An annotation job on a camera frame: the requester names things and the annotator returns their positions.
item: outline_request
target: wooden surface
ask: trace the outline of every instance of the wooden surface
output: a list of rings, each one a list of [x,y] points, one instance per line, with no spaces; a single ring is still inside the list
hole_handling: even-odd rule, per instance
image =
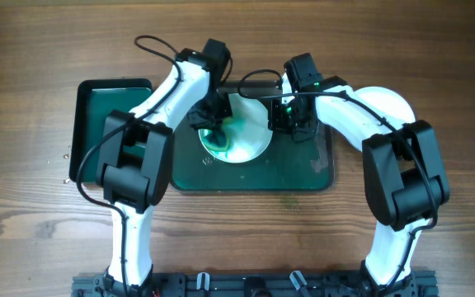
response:
[[[0,296],[65,296],[72,276],[111,259],[111,215],[68,177],[78,84],[146,77],[168,62],[132,45],[231,49],[240,78],[311,52],[324,76],[400,92],[437,133],[452,194],[413,266],[442,296],[475,296],[475,2],[268,2],[0,8]],[[357,268],[375,219],[361,154],[335,135],[336,183],[317,196],[183,196],[155,212],[156,271]]]

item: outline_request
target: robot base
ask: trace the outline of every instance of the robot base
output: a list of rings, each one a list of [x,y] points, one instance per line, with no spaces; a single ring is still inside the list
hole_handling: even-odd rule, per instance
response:
[[[410,285],[387,295],[389,297],[437,297],[439,289],[434,271],[413,271]],[[107,292],[103,274],[73,278],[72,297],[121,297]],[[181,273],[153,274],[154,289],[148,297],[358,297],[359,271],[330,271],[325,274],[303,274],[307,281],[305,292],[297,291],[288,274],[209,275],[209,290],[202,290],[199,276]],[[267,293],[250,288],[264,284]]]

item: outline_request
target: green food item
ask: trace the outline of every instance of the green food item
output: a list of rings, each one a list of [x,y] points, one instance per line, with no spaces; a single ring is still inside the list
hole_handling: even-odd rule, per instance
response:
[[[209,150],[226,152],[230,146],[230,138],[222,130],[211,130],[203,137],[203,144]]]

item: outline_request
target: wire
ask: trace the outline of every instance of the wire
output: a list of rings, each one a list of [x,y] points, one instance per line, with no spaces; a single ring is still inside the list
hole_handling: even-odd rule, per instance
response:
[[[230,68],[228,69],[227,75],[221,81],[221,83],[220,83],[221,86],[223,86],[227,82],[227,79],[230,76],[230,73],[232,73],[232,66],[233,66],[234,62],[232,60],[232,56],[229,57],[229,59],[230,59]]]
[[[298,97],[298,96],[302,96],[302,95],[310,95],[310,96],[338,97],[338,98],[344,99],[346,101],[352,102],[352,103],[356,104],[357,106],[360,106],[362,109],[364,109],[368,113],[370,113],[382,125],[386,126],[388,129],[390,129],[393,133],[393,136],[401,142],[402,146],[404,146],[406,148],[408,154],[412,158],[412,161],[415,163],[416,169],[419,172],[419,174],[421,175],[421,180],[422,180],[422,182],[423,182],[423,184],[426,188],[426,192],[428,194],[428,200],[429,200],[429,203],[430,203],[430,211],[431,211],[431,214],[432,214],[432,220],[428,225],[416,227],[411,232],[408,233],[409,234],[409,240],[408,240],[407,247],[405,249],[404,255],[402,256],[402,260],[401,260],[400,264],[398,265],[397,270],[395,271],[395,274],[393,275],[392,279],[386,284],[386,286],[383,288],[383,290],[381,291],[381,294],[380,294],[381,296],[386,295],[392,289],[392,287],[395,284],[395,282],[397,281],[398,277],[401,275],[401,272],[404,271],[404,267],[406,266],[408,256],[410,255],[410,251],[412,250],[413,242],[416,239],[416,234],[418,232],[422,231],[422,230],[429,230],[429,229],[434,228],[437,225],[437,221],[438,221],[438,218],[439,218],[439,216],[437,214],[438,206],[435,204],[434,193],[431,190],[430,183],[428,182],[428,176],[426,175],[426,170],[422,166],[421,161],[419,160],[419,158],[416,156],[416,153],[414,152],[413,147],[404,139],[404,137],[401,135],[401,133],[397,129],[395,129],[395,127],[393,127],[391,124],[389,124],[389,122],[384,117],[380,116],[378,113],[376,113],[374,110],[372,110],[371,108],[366,106],[364,103],[350,97],[349,95],[347,95],[347,93],[345,91],[342,91],[342,92],[297,92],[297,93],[287,93],[287,94],[280,94],[280,95],[273,95],[273,96],[263,96],[263,97],[249,97],[246,94],[243,94],[241,92],[241,87],[242,87],[243,83],[245,82],[245,80],[247,78],[251,77],[252,75],[258,74],[258,73],[274,73],[274,74],[278,75],[278,77],[280,78],[280,82],[282,80],[281,75],[275,70],[260,69],[260,70],[253,71],[253,72],[245,75],[241,79],[241,81],[239,81],[239,84],[237,85],[237,93],[239,94],[239,96],[244,97],[244,98],[248,98],[248,99],[273,100],[273,99],[279,99],[279,98],[283,98],[283,97],[291,97],[291,96]]]
[[[120,215],[120,218],[122,220],[122,239],[121,239],[121,248],[120,248],[120,265],[121,265],[121,269],[122,269],[122,283],[123,283],[123,286],[124,286],[124,294],[125,296],[129,296],[129,291],[128,291],[128,286],[127,286],[127,282],[126,282],[126,271],[125,271],[125,244],[126,244],[126,221],[127,221],[127,217],[125,215],[125,213],[118,207],[114,206],[114,205],[111,205],[111,204],[108,204],[108,203],[105,203],[105,202],[101,202],[101,201],[98,201],[98,200],[94,200],[92,199],[82,188],[82,179],[83,179],[83,169],[86,167],[87,163],[89,162],[89,159],[91,158],[91,156],[107,141],[109,140],[111,137],[115,136],[116,134],[118,134],[119,132],[123,131],[123,130],[126,130],[128,128],[130,128],[131,126],[135,125],[136,123],[139,123],[140,121],[142,121],[144,118],[148,117],[149,115],[151,115],[152,113],[155,112],[155,110],[157,108],[160,107],[160,105],[166,100],[168,99],[168,97],[177,89],[177,87],[179,86],[179,83],[181,82],[182,80],[182,70],[181,70],[181,66],[179,66],[179,64],[172,58],[166,56],[165,54],[161,54],[155,50],[152,50],[152,49],[149,49],[141,44],[139,44],[139,40],[141,39],[152,39],[152,40],[156,40],[156,41],[159,41],[161,43],[163,43],[164,45],[166,45],[167,47],[169,47],[170,49],[172,49],[175,53],[177,53],[177,51],[171,46],[169,45],[166,41],[164,40],[161,40],[160,38],[157,38],[155,36],[151,36],[151,35],[141,35],[141,36],[138,36],[137,38],[135,38],[134,40],[134,44],[137,45],[140,49],[142,50],[145,50],[145,51],[148,51],[149,53],[151,54],[155,54],[161,58],[164,58],[166,60],[168,60],[170,63],[173,64],[173,66],[176,68],[177,70],[177,79],[175,81],[175,83],[173,84],[172,88],[170,88],[170,90],[161,98],[161,100],[159,100],[157,102],[157,104],[155,104],[152,108],[150,108],[148,111],[146,111],[146,113],[144,113],[143,115],[141,115],[140,117],[136,118],[136,119],[132,119],[132,120],[129,120],[128,122],[124,123],[123,125],[113,129],[110,133],[108,133],[106,136],[104,136],[100,142],[96,145],[94,145],[85,155],[85,157],[83,157],[83,160],[82,162],[80,163],[80,167],[78,168],[78,173],[77,173],[77,176],[76,176],[76,187],[78,188],[78,192],[80,192],[80,194],[82,195],[82,197],[95,204],[95,205],[99,205],[99,206],[103,206],[103,207],[106,207],[106,208],[109,208],[109,209],[112,209],[114,211],[116,211],[119,215]]]

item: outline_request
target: wooden table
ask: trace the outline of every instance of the wooden table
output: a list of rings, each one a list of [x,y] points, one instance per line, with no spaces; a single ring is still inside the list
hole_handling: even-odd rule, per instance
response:
[[[324,76],[398,90],[435,127],[452,190],[413,266],[437,271],[442,296],[475,296],[474,1],[0,7],[0,296],[66,296],[72,276],[110,262],[111,215],[63,183],[63,156],[81,81],[169,73],[133,46],[142,34],[178,49],[223,40],[233,79],[310,52]],[[156,271],[356,269],[375,219],[361,154],[338,134],[334,148],[335,185],[297,208],[170,189],[153,224]]]

